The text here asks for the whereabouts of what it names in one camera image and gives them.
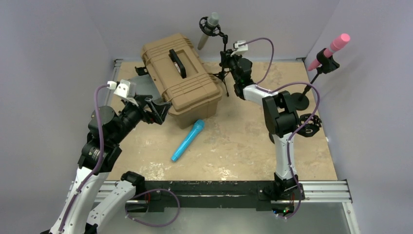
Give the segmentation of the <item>blue microphone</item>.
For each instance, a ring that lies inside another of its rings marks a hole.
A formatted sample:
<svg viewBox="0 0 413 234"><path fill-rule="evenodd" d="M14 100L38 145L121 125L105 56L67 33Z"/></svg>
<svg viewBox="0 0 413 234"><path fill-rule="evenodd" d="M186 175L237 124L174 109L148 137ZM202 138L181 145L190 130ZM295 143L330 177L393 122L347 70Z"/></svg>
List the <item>blue microphone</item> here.
<svg viewBox="0 0 413 234"><path fill-rule="evenodd" d="M201 119L197 120L190 132L187 134L185 139L181 142L179 147L175 150L173 153L171 160L173 162L176 162L186 151L186 149L189 147L189 145L194 141L194 139L200 134L200 132L204 129L205 127L205 122Z"/></svg>

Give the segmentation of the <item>black round-base shock-mount stand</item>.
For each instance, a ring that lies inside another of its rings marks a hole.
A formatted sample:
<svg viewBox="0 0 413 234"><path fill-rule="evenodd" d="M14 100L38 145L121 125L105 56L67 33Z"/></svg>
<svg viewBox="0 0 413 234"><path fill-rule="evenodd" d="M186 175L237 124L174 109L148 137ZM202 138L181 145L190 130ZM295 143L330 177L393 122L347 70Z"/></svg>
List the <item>black round-base shock-mount stand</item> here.
<svg viewBox="0 0 413 234"><path fill-rule="evenodd" d="M304 114L301 115L299 120L300 123L304 123L306 120L309 119L311 114ZM313 137L322 127L322 121L320 119L320 117L318 115L314 115L309 121L308 123L305 124L305 126L303 128L301 128L298 131L298 135L303 136L303 137ZM272 135L269 133L268 134L269 139L272 143L274 143L274 139L272 137Z"/></svg>

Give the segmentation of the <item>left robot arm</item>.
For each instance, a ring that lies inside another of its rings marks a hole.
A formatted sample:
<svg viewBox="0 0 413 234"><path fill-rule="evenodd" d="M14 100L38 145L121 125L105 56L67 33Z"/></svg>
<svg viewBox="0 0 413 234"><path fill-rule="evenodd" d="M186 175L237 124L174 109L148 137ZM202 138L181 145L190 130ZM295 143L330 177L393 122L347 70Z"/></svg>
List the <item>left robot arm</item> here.
<svg viewBox="0 0 413 234"><path fill-rule="evenodd" d="M97 234L129 198L144 196L145 178L128 171L122 175L120 184L97 206L94 205L122 152L121 141L140 122L163 124L171 108L170 102L155 103L151 95L135 95L123 104L120 112L110 106L100 106L92 113L73 186L59 218L45 233Z"/></svg>

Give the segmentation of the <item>grey silver microphone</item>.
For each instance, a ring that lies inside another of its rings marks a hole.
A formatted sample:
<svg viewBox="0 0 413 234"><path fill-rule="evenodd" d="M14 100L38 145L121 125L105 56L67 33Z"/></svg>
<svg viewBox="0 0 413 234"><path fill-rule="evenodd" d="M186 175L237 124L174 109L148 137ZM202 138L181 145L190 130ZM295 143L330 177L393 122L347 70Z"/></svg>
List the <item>grey silver microphone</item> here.
<svg viewBox="0 0 413 234"><path fill-rule="evenodd" d="M199 27L202 31L201 38L198 42L197 49L202 50L209 37L214 37L216 35L215 31L219 26L219 14L217 12L212 12L208 17L202 17L199 20Z"/></svg>

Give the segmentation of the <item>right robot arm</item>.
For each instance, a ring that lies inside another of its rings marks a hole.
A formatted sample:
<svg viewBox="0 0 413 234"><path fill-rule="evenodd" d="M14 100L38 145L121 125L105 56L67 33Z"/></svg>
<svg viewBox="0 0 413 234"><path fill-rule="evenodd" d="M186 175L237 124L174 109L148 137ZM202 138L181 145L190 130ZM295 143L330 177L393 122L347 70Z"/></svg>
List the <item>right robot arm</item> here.
<svg viewBox="0 0 413 234"><path fill-rule="evenodd" d="M271 93L258 87L251 78L252 62L234 50L220 52L222 69L228 69L234 79L234 92L242 100L262 106L269 135L274 140L276 155L275 180L270 193L286 198L297 187L297 172L294 166L293 133L299 117L288 91Z"/></svg>

